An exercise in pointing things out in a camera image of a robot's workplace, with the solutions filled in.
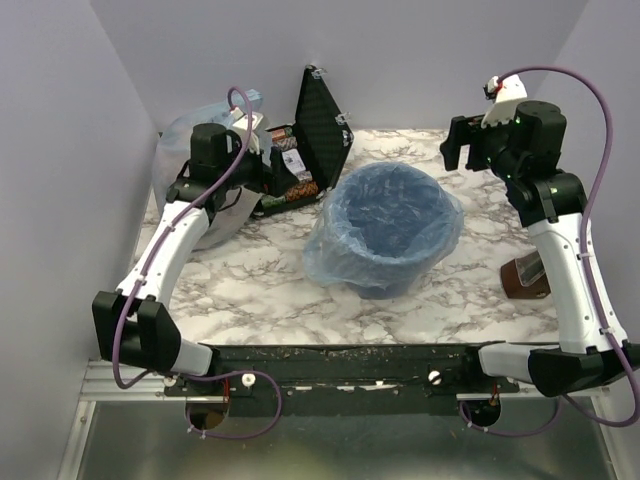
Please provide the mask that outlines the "translucent trash bag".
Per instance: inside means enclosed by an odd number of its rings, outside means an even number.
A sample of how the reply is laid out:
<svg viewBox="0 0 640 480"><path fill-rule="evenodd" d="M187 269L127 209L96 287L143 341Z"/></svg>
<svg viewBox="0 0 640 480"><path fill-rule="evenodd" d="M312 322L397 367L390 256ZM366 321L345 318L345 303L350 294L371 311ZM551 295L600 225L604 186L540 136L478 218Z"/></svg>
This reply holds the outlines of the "translucent trash bag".
<svg viewBox="0 0 640 480"><path fill-rule="evenodd" d="M173 217L179 202L207 217L207 230L193 247L212 248L227 241L248 220L258 200L244 186L244 154L251 131L242 139L231 130L230 111L251 117L263 103L260 92L233 92L230 101L193 110L173 121L158 141L152 186L160 215Z"/></svg>

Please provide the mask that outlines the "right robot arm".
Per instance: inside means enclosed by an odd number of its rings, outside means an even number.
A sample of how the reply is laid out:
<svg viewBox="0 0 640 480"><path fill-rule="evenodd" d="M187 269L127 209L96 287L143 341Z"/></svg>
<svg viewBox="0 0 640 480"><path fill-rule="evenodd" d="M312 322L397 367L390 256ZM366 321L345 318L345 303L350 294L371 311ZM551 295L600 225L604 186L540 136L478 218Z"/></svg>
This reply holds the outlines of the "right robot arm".
<svg viewBox="0 0 640 480"><path fill-rule="evenodd" d="M639 366L639 348L620 324L599 272L590 233L580 229L587 206L580 179L558 168L566 118L558 106L520 101L508 120L485 126L482 116L457 116L440 151L446 170L489 169L507 188L541 257L555 305L559 341L551 346L493 343L464 362L460 379L480 392L497 377L533 384L546 397L608 385L627 360Z"/></svg>

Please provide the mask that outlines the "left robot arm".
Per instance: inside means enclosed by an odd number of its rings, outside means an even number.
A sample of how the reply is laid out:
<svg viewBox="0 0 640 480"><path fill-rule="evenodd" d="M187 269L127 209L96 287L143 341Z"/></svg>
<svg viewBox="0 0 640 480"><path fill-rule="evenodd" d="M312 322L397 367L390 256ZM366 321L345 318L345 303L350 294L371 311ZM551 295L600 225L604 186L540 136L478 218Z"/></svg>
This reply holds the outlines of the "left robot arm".
<svg viewBox="0 0 640 480"><path fill-rule="evenodd" d="M100 291L92 314L101 356L162 374L183 374L201 395L222 372L212 348L184 339L168 307L188 257L227 203L231 190L263 192L271 139L246 120L195 126L189 157L167 188L159 225L140 259L113 292Z"/></svg>

